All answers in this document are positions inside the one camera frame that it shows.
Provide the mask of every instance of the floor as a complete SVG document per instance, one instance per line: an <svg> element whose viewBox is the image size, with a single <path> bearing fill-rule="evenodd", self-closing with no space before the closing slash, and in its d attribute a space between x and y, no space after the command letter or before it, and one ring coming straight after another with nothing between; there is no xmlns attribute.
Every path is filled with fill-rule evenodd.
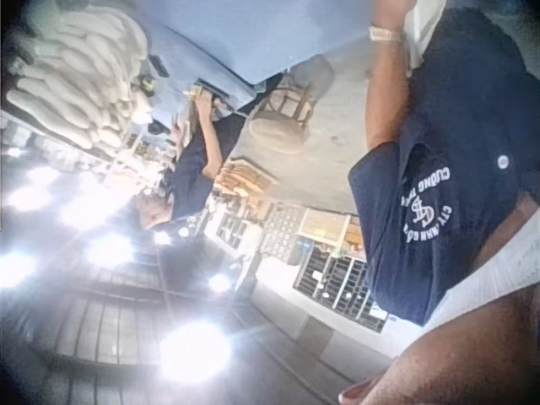
<svg viewBox="0 0 540 405"><path fill-rule="evenodd" d="M529 71L540 78L540 26L527 16L491 16L518 43ZM327 55L335 81L318 102L310 122L310 137L295 156L261 148L244 133L233 156L247 157L279 181L269 195L277 200L301 203L329 211L354 213L348 188L350 168L366 153L365 72L372 60L367 40Z"/></svg>

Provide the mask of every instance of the shirt logo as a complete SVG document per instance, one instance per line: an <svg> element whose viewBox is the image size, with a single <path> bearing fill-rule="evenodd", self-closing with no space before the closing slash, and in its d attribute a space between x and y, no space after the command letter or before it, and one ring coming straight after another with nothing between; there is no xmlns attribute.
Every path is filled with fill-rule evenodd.
<svg viewBox="0 0 540 405"><path fill-rule="evenodd" d="M402 197L402 207L411 209L416 215L411 224L404 224L403 233L407 243L424 242L437 238L444 226L450 220L453 209L448 205L443 205L435 216L435 208L424 205L421 195L430 189L437 188L446 183L451 178L450 169L445 167L434 171L431 175L423 179L417 186L413 187L407 196ZM421 229L415 229L414 225L421 223Z"/></svg>
<svg viewBox="0 0 540 405"><path fill-rule="evenodd" d="M425 228L433 222L435 218L435 210L430 206L423 206L420 197L416 197L411 205L411 209L416 213L416 218L413 219L413 223L422 221L422 227Z"/></svg>

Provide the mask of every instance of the dark blue clothing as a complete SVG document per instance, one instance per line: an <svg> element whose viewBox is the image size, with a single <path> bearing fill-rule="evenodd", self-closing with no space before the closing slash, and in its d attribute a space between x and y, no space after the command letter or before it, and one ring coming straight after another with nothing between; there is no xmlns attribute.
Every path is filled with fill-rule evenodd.
<svg viewBox="0 0 540 405"><path fill-rule="evenodd" d="M239 112L249 115L259 102L278 86L282 77L280 73L268 79L266 91L258 94L251 103L240 108ZM213 123L223 161L227 160L235 148L245 123L246 119L237 114L231 114ZM175 197L172 220L195 215L204 208L213 189L213 180L203 175L203 169L207 164L203 130L197 123L193 139L176 162L175 172L170 173L167 179Z"/></svg>
<svg viewBox="0 0 540 405"><path fill-rule="evenodd" d="M540 202L540 82L478 11L447 10L397 143L350 172L378 305L424 325L518 192Z"/></svg>

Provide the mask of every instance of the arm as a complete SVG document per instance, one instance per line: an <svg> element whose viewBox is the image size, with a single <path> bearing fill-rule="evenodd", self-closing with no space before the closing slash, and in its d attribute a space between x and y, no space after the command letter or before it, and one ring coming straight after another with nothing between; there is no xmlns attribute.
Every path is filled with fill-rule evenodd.
<svg viewBox="0 0 540 405"><path fill-rule="evenodd" d="M374 0L373 25L403 31L414 0ZM404 42L378 41L366 106L368 149L395 142L408 104L407 58Z"/></svg>
<svg viewBox="0 0 540 405"><path fill-rule="evenodd" d="M219 149L218 135L213 127L212 121L210 121L210 114L212 113L212 94L204 90L197 97L196 104L208 158L208 164L202 170L202 174L211 180L215 180L221 169L221 165L223 164L223 157L221 156L221 150Z"/></svg>

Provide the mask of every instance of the forearm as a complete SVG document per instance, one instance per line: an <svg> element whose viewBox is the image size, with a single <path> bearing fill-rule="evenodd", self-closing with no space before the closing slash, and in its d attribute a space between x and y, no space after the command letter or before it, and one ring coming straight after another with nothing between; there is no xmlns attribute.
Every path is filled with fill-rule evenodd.
<svg viewBox="0 0 540 405"><path fill-rule="evenodd" d="M202 119L200 122L208 159L208 170L203 174L206 176L210 175L211 178L215 178L215 176L219 173L221 165L223 164L223 157L221 156L221 149L219 148L218 135L216 134L216 130L209 119Z"/></svg>
<svg viewBox="0 0 540 405"><path fill-rule="evenodd" d="M382 20L376 26L402 30L402 23ZM409 89L404 41L376 42L375 62L371 72L366 105L368 149L385 142L397 141L399 127L405 117Z"/></svg>

